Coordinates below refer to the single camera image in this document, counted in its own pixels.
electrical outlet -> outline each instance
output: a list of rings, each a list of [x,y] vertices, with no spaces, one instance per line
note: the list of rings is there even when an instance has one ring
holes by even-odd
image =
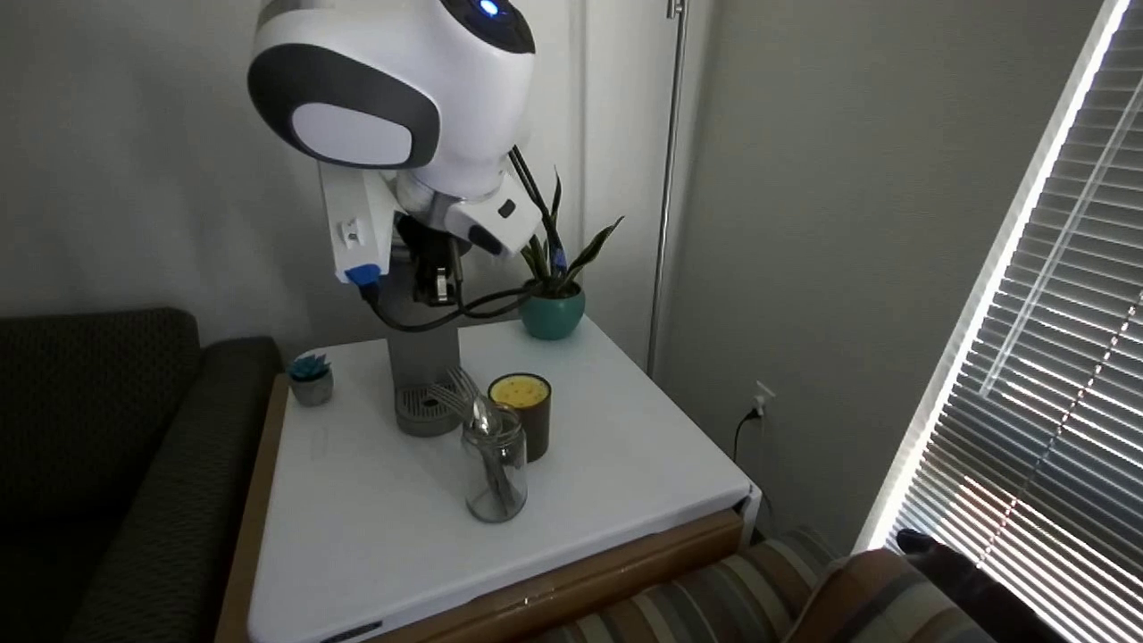
[[[754,410],[759,410],[759,417],[768,416],[768,408],[773,408],[774,398],[779,398],[779,394],[774,394],[773,386],[763,386],[761,379],[754,379]]]

small blue object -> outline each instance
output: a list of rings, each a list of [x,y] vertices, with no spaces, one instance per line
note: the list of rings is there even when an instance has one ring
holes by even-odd
[[[361,286],[384,282],[384,268],[378,263],[357,263],[357,268],[347,273],[347,277],[361,291]]]

white wall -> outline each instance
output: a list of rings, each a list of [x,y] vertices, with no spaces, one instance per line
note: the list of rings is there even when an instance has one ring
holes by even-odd
[[[582,20],[563,0],[522,8],[542,46],[524,145],[580,210]],[[271,331],[285,349],[378,331],[331,277],[315,166],[246,99],[255,15],[4,2],[0,314],[178,304],[207,339]]]
[[[721,0],[660,382],[846,548],[1097,2]]]

green plant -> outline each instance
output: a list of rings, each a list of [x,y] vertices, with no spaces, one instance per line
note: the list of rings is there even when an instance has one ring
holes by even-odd
[[[330,374],[325,355],[304,355],[304,356],[288,361],[288,379],[294,382],[315,382],[315,379],[325,379],[325,374]]]
[[[580,274],[588,260],[602,258],[607,237],[623,226],[623,218],[616,218],[607,227],[602,227],[580,255],[574,260],[569,263],[569,255],[563,255],[563,244],[562,244],[562,232],[557,232],[557,220],[562,220],[562,179],[557,179],[557,191],[549,195],[549,204],[542,199],[542,192],[535,191],[535,179],[522,156],[522,151],[512,151],[512,166],[517,171],[517,179],[524,182],[534,204],[538,207],[538,218],[542,218],[542,238],[534,237],[528,248],[522,251],[528,273],[534,273],[534,282],[538,286],[538,298],[572,298],[580,294]]]

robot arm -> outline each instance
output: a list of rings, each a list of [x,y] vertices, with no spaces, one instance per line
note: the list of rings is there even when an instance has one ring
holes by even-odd
[[[515,255],[538,210],[504,156],[535,43],[512,0],[271,0],[249,98],[323,160],[343,282],[388,273],[393,218]]]

